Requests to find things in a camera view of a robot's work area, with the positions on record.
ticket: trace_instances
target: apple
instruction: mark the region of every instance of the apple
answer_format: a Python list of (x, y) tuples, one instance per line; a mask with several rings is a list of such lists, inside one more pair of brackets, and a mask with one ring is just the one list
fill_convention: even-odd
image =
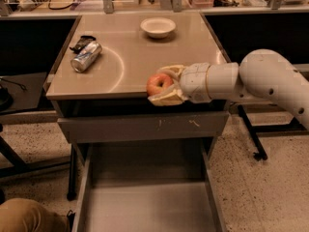
[(174, 81), (171, 76), (166, 73), (156, 73), (151, 75), (147, 81), (147, 94), (154, 96), (166, 90), (169, 86), (173, 85)]

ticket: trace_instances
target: speckled floor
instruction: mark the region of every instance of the speckled floor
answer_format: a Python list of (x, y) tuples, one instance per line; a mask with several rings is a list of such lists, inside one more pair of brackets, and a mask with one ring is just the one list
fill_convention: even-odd
[[(250, 114), (255, 124), (284, 123), (288, 113)], [(70, 153), (70, 145), (51, 121), (5, 125), (1, 135), (26, 161)], [(231, 115), (211, 155), (215, 189), (229, 232), (309, 231), (308, 135), (261, 137), (268, 160), (256, 161), (249, 133), (238, 115)], [(1, 166), (6, 166), (0, 158)], [(7, 198), (26, 197), (65, 215), (69, 166), (0, 179)]]

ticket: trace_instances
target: white bowl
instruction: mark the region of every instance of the white bowl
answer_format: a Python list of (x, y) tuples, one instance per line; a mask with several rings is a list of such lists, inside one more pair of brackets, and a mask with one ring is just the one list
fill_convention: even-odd
[(144, 19), (141, 23), (141, 28), (152, 38), (162, 39), (175, 30), (176, 24), (173, 20), (155, 17)]

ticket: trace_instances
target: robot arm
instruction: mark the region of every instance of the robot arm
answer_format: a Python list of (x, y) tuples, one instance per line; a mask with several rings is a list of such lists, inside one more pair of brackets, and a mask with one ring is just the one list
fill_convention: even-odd
[(292, 113), (309, 130), (309, 83), (275, 51), (252, 51), (240, 65), (191, 65), (182, 70), (178, 85), (183, 100), (194, 103), (271, 101)]

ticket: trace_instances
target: silver can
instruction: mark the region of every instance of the silver can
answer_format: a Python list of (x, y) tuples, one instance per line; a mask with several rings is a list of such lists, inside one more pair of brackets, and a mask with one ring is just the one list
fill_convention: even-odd
[(70, 64), (77, 73), (83, 73), (97, 59), (101, 51), (102, 46), (96, 41), (92, 41), (70, 61)]

